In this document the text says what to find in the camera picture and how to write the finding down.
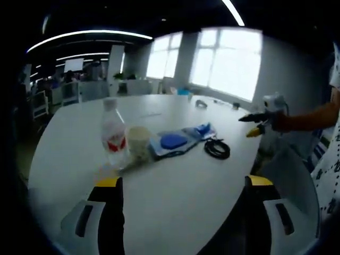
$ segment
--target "coiled cable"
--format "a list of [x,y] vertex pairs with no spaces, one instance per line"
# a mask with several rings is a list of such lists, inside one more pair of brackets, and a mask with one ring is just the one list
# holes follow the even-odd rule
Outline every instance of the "coiled cable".
[[208,139],[204,144],[204,151],[217,159],[230,157],[230,147],[222,142],[223,139]]

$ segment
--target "black object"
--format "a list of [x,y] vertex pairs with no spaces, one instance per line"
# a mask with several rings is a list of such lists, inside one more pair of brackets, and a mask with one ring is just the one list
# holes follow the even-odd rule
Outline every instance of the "black object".
[[127,94],[128,93],[128,86],[126,82],[120,82],[118,85],[118,92],[117,94]]
[[81,212],[81,215],[79,217],[79,220],[75,227],[75,234],[79,237],[85,236],[85,229],[87,221],[89,220],[90,214],[92,212],[93,206],[85,206],[83,211]]
[[251,113],[239,119],[242,122],[264,122],[272,117],[271,113]]
[[240,104],[239,103],[233,103],[233,108],[234,109],[239,109],[240,108]]
[[88,200],[105,203],[98,227],[99,254],[124,255],[123,179],[117,180],[116,187],[94,187]]
[[223,139],[208,139],[204,144],[204,151],[217,159],[229,158],[230,147],[222,141]]
[[280,215],[282,224],[284,226],[285,234],[286,235],[292,234],[294,232],[294,225],[286,207],[284,206],[283,203],[278,203],[276,205],[276,209],[278,211],[278,214]]

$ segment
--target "human arm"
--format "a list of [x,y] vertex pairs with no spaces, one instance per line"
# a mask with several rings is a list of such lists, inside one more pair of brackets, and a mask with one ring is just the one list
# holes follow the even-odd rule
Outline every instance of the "human arm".
[[340,53],[339,47],[334,44],[335,61],[329,84],[333,86],[331,102],[324,104],[314,112],[300,116],[285,116],[278,114],[272,127],[276,131],[313,131],[325,129],[336,124],[340,109]]
[[326,129],[336,124],[340,109],[340,91],[332,89],[332,101],[322,105],[314,112],[299,116],[277,115],[273,129],[281,132],[313,131]]

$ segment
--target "whiteboard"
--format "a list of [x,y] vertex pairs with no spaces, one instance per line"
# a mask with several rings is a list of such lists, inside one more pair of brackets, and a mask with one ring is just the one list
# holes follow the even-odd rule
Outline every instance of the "whiteboard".
[[65,62],[64,73],[67,71],[81,71],[83,70],[84,58],[70,59]]

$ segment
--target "blue sponge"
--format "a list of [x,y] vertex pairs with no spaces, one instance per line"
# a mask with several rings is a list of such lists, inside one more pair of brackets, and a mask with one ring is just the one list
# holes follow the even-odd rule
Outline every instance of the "blue sponge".
[[167,150],[176,149],[180,146],[185,145],[187,142],[188,139],[179,134],[166,134],[160,139],[161,147]]

